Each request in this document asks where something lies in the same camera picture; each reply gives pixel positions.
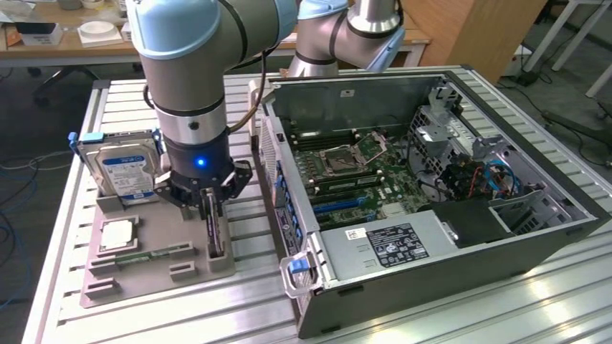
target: wooden cabinet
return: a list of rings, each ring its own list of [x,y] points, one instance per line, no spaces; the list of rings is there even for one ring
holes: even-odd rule
[[[547,0],[401,0],[431,37],[421,66],[471,65],[496,82]]]

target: blue cable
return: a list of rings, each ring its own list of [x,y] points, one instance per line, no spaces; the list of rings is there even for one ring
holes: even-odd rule
[[[13,204],[11,207],[8,207],[7,209],[0,209],[0,211],[3,213],[11,213],[12,211],[17,210],[25,203],[28,203],[28,201],[32,199],[32,197],[35,196],[36,194],[36,189],[37,189],[37,184],[36,184],[36,181],[32,181],[32,183],[29,184],[31,187],[31,191],[29,191],[29,195],[20,201],[17,202],[16,204]]]
[[[3,241],[0,242],[0,244],[4,244],[8,241],[8,238],[11,237],[11,232],[8,231],[8,227],[5,227],[5,226],[0,226],[0,229],[5,233],[5,237],[4,237],[5,239],[3,239]]]
[[[11,225],[8,226],[0,226],[3,230],[11,233],[11,235],[15,237],[15,242],[17,244],[17,251],[21,255],[21,258],[25,262],[25,272],[27,272],[27,277],[25,277],[25,283],[23,286],[19,288],[19,290],[12,294],[11,298],[0,305],[0,311],[8,306],[8,304],[20,296],[20,294],[25,291],[25,289],[29,287],[32,284],[32,266],[29,264],[29,259],[28,255],[25,254],[25,245],[23,244],[21,237],[17,235],[15,230],[12,229]]]
[[[499,191],[499,187],[497,187],[497,184],[495,183],[495,181],[492,180],[492,176],[491,176],[491,165],[499,165],[499,166],[503,166],[505,170],[508,170],[508,173],[509,173],[509,176],[512,177],[512,183],[515,184],[515,187],[516,187],[516,190],[519,190],[519,180],[516,179],[516,176],[515,176],[515,172],[512,171],[512,169],[509,168],[508,164],[501,161],[501,160],[491,160],[487,164],[485,164],[485,178],[487,178],[487,181],[488,181],[488,184],[491,185],[492,189]]]
[[[9,176],[1,169],[0,169],[0,176],[5,177],[8,179],[12,179],[13,181],[28,181],[31,179],[31,177]],[[9,213],[9,212],[17,210],[32,199],[32,197],[35,196],[37,188],[39,188],[39,184],[36,183],[36,179],[35,179],[35,180],[32,180],[32,183],[29,184],[29,195],[21,201],[19,201],[16,204],[13,204],[11,207],[8,207],[7,209],[0,209],[0,211],[3,213]]]

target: power supply label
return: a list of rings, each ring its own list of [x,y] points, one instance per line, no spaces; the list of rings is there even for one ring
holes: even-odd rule
[[[153,195],[153,177],[144,172],[143,156],[105,159],[103,165],[119,197],[136,200]]]
[[[411,224],[400,224],[367,233],[380,265],[399,264],[429,257]]]

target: warning label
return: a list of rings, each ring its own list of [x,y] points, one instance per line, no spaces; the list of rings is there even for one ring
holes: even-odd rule
[[[367,237],[384,267],[429,257],[411,224],[369,231]]]

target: slotted aluminum surface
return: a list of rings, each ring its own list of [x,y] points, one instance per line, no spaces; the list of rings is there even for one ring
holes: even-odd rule
[[[476,73],[453,67],[468,86],[545,153],[597,203],[612,211],[611,185],[533,125]],[[396,69],[392,72],[415,71]],[[228,118],[247,111],[248,81],[225,78]],[[115,81],[93,90],[83,131],[151,128],[141,101],[144,81]],[[464,116],[484,135],[496,129],[473,108]],[[248,134],[231,136],[232,155],[248,158]],[[71,169],[24,343],[600,343],[612,338],[612,231],[605,226],[520,277],[359,324],[311,340],[296,338],[256,178],[228,206],[235,276],[83,309],[83,265],[96,184],[77,158]]]

